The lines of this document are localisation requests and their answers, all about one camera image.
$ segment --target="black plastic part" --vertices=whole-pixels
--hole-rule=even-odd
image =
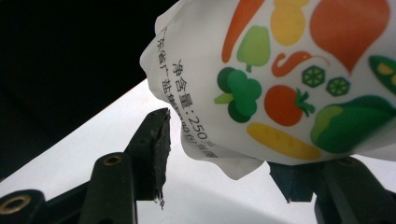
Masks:
[[[134,190],[138,201],[163,199],[171,144],[169,120],[168,108],[149,113],[125,149],[134,167]]]
[[[60,196],[47,201],[50,223],[78,223],[88,183],[82,184]]]
[[[1,224],[42,224],[49,220],[46,201],[41,191],[20,190],[0,199]]]
[[[122,155],[128,164],[124,163],[122,166],[118,166],[117,169],[120,170],[117,172],[100,164],[96,167],[97,164],[95,164],[94,170],[96,171],[92,173],[91,181],[47,202],[45,202],[43,194],[37,190],[16,191],[4,196],[0,199],[0,204],[21,193],[30,195],[31,201],[13,215],[0,215],[0,224],[75,224],[79,220],[81,220],[80,223],[137,223],[136,200],[158,198],[163,206],[163,184],[166,180],[166,162],[170,152],[169,121],[170,111],[168,108],[149,113],[124,153],[109,154],[97,161],[101,163],[100,160],[103,158]],[[109,205],[109,203],[104,203],[107,200],[109,203],[117,205],[111,205],[111,209],[103,212],[101,209],[106,209]],[[83,206],[88,206],[88,208],[82,211]],[[128,216],[121,214],[124,210],[128,210]],[[91,221],[88,217],[101,218],[96,213],[102,216],[102,219],[98,222]],[[113,216],[122,217],[122,222],[113,220]]]
[[[318,223],[396,223],[394,193],[354,158],[296,166],[268,163],[288,201],[305,202],[307,190],[316,193]]]
[[[96,161],[80,224],[137,223],[131,167],[129,156],[120,152]]]
[[[304,182],[304,176],[294,166],[268,162],[270,175],[276,182],[287,202],[311,202],[314,192]]]

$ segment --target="white plastic bag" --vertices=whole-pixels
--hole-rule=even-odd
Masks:
[[[185,152],[230,178],[263,161],[395,160],[395,12],[390,0],[184,0],[140,63],[179,114]]]

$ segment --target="tomato illustration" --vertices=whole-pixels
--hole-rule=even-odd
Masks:
[[[276,85],[270,88],[264,98],[264,109],[267,115],[276,123],[292,126],[300,121],[303,113],[309,117],[315,108],[306,103],[308,92],[301,93],[288,86]]]

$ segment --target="carrot illustration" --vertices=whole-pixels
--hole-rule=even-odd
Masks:
[[[259,10],[265,0],[239,0],[236,6],[233,18],[231,19],[227,35],[224,40],[221,59],[224,63],[230,61],[233,46],[241,35],[242,31],[253,18],[254,14]]]

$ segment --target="vegetable illustration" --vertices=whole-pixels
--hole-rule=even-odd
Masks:
[[[256,100],[262,94],[262,86],[241,71],[223,68],[218,75],[218,85],[224,93],[215,99],[215,104],[228,104],[230,117],[239,123],[250,120],[256,113]]]
[[[247,71],[251,72],[251,66],[263,66],[270,58],[270,39],[268,29],[261,26],[252,26],[248,29],[236,58],[241,63],[247,64]]]
[[[283,77],[293,70],[298,64],[312,58],[311,54],[306,51],[297,51],[289,56],[289,58],[279,65],[279,61],[286,57],[285,53],[276,56],[272,65],[272,72],[275,77]]]
[[[322,0],[310,22],[314,41],[334,55],[349,74],[389,22],[386,0]]]
[[[254,14],[262,6],[262,3],[264,3],[264,0],[239,0],[224,40],[221,53],[221,59],[224,63],[230,61],[236,40],[242,34]]]
[[[350,83],[343,77],[336,77],[329,80],[326,91],[332,96],[342,96],[349,92]]]
[[[325,71],[317,66],[310,66],[303,71],[303,83],[315,88],[325,81]]]
[[[313,161],[321,156],[316,147],[265,124],[251,123],[247,133],[266,147],[294,159]]]
[[[271,16],[271,30],[276,41],[284,46],[296,43],[305,28],[304,13],[301,7],[309,0],[275,0]]]
[[[396,61],[384,56],[371,56],[369,62],[376,78],[396,94]]]
[[[328,105],[317,114],[311,140],[315,146],[331,153],[348,152],[395,116],[396,109],[374,95]]]
[[[283,85],[273,86],[265,95],[264,108],[267,115],[276,123],[283,126],[292,126],[300,121],[303,112],[308,117],[315,108],[305,102],[308,92],[302,94]]]

